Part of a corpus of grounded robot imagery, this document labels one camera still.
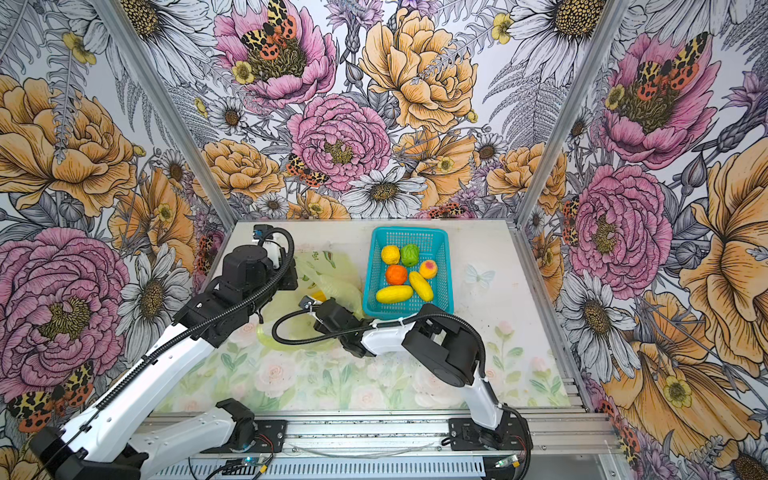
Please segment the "yellow toy banana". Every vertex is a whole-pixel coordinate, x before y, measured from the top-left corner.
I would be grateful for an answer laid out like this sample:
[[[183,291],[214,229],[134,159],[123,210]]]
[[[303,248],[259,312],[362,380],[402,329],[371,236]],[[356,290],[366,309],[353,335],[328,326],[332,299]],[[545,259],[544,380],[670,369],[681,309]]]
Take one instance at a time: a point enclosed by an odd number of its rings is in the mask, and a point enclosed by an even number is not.
[[[419,298],[424,302],[432,302],[434,299],[434,292],[429,282],[419,272],[412,271],[409,273],[410,286]]]

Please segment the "yellow-green plastic bag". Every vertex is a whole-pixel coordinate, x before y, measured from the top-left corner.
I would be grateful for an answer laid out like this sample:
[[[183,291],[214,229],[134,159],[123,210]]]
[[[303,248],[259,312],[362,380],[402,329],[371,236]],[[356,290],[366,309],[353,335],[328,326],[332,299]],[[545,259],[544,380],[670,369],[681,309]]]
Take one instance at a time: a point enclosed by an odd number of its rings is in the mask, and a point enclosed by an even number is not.
[[[362,309],[363,277],[352,258],[344,252],[316,250],[296,254],[298,288],[293,291],[279,291],[262,310],[265,323],[257,328],[260,346],[266,350],[292,351],[296,347],[282,345],[271,335],[274,322],[283,315],[298,310],[303,297],[325,301],[334,298],[336,302],[356,317],[364,316]]]

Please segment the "yellow pink toy peach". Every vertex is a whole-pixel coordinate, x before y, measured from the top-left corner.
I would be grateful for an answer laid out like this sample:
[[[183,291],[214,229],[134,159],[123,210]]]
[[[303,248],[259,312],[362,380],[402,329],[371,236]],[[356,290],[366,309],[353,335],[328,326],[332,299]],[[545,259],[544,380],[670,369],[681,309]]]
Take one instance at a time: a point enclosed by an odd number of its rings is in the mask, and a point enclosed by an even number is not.
[[[425,260],[419,267],[419,274],[426,280],[435,278],[437,273],[438,266],[434,260]]]

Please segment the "green toy pepper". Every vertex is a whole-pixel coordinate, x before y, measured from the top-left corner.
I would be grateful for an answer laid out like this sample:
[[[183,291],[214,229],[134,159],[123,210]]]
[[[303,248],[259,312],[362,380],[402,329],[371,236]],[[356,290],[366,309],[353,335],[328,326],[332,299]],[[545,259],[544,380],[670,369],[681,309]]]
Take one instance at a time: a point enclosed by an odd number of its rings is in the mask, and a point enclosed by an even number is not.
[[[400,262],[403,266],[410,268],[419,263],[420,249],[416,244],[407,244],[400,249]]]

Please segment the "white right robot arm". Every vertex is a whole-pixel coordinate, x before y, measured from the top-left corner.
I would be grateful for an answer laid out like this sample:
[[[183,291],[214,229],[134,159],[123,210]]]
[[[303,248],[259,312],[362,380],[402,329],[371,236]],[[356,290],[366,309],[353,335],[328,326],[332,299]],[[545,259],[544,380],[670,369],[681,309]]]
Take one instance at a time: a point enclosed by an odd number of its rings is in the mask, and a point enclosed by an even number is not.
[[[407,353],[438,380],[461,391],[472,421],[487,431],[502,424],[504,409],[485,373],[485,350],[468,322],[426,303],[394,320],[362,320],[330,299],[309,307],[322,339],[337,339],[350,354]]]

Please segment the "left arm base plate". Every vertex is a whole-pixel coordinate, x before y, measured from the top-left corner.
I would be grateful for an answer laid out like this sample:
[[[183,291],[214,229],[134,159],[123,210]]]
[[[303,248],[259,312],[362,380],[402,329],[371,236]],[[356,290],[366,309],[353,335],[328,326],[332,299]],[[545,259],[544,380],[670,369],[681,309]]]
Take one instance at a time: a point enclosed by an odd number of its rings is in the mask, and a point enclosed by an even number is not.
[[[256,419],[239,422],[224,444],[203,450],[206,454],[280,453],[287,436],[286,420]]]

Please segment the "orange toy fruit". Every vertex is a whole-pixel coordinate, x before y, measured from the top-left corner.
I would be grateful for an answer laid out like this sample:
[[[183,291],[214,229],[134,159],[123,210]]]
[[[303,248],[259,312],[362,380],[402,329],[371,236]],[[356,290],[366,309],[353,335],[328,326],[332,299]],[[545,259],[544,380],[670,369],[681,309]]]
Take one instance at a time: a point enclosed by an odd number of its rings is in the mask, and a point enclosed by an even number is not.
[[[402,265],[389,265],[385,272],[385,280],[390,286],[404,285],[408,280],[408,270]]]

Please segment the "yellow toy pepper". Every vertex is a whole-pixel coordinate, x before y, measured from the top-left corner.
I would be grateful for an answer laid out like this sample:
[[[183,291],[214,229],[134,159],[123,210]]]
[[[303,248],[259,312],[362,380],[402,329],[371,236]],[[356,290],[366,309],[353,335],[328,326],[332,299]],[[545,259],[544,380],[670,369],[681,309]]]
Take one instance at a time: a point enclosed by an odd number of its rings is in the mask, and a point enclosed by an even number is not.
[[[381,260],[386,265],[397,265],[400,263],[400,249],[395,245],[387,245],[381,249]]]

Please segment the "yellow toy lemon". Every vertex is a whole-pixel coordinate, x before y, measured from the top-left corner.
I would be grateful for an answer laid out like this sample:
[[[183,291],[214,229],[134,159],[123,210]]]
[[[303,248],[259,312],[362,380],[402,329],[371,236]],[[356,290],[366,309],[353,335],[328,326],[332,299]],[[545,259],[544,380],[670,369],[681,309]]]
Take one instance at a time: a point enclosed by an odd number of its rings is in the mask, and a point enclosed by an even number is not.
[[[410,285],[390,285],[378,290],[375,299],[380,304],[397,304],[408,301],[413,293]]]

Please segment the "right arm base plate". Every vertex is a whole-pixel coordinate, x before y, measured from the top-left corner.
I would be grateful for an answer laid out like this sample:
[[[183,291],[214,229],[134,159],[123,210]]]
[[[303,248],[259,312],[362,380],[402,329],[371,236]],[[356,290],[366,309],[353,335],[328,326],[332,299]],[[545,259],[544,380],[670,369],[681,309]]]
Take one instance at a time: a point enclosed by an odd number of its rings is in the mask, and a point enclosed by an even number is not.
[[[481,427],[470,418],[451,418],[448,429],[453,451],[523,451],[533,447],[528,423],[507,412],[495,429]]]

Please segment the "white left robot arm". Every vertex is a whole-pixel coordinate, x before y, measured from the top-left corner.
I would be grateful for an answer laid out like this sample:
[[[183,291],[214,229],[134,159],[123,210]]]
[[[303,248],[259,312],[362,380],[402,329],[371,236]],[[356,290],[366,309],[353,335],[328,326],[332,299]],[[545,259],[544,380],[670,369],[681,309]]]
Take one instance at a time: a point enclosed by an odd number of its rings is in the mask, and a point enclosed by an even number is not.
[[[138,428],[175,385],[279,291],[298,287],[293,245],[260,240],[222,261],[222,272],[173,317],[160,339],[83,413],[35,434],[30,449],[52,479],[148,479],[216,448],[246,452],[256,443],[254,413],[234,399],[150,434]]]

